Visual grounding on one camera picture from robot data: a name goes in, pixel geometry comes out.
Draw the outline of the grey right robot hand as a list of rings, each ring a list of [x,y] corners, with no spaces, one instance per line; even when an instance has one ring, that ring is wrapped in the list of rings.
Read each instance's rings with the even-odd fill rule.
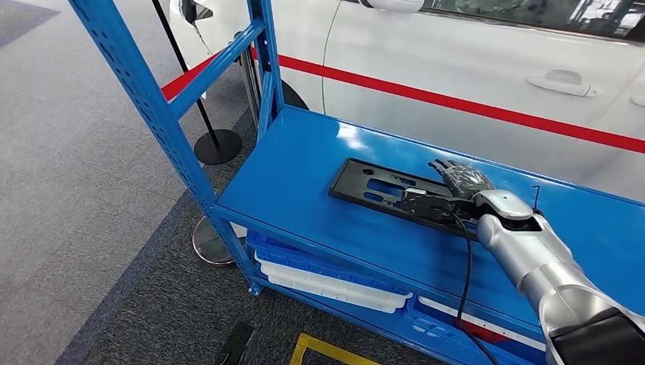
[[[495,189],[482,171],[454,160],[437,158],[428,163],[442,178],[443,183],[457,198],[471,199],[484,190]]]

